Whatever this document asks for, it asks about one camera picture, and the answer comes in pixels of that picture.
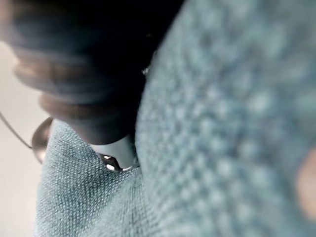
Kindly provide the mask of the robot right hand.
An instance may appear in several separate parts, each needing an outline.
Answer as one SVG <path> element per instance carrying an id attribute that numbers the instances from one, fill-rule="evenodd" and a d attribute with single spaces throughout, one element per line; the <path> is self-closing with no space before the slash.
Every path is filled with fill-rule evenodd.
<path id="1" fill-rule="evenodd" d="M 110 170 L 139 165 L 135 122 L 154 53 L 181 0 L 3 0 L 0 39 L 41 107 Z"/>

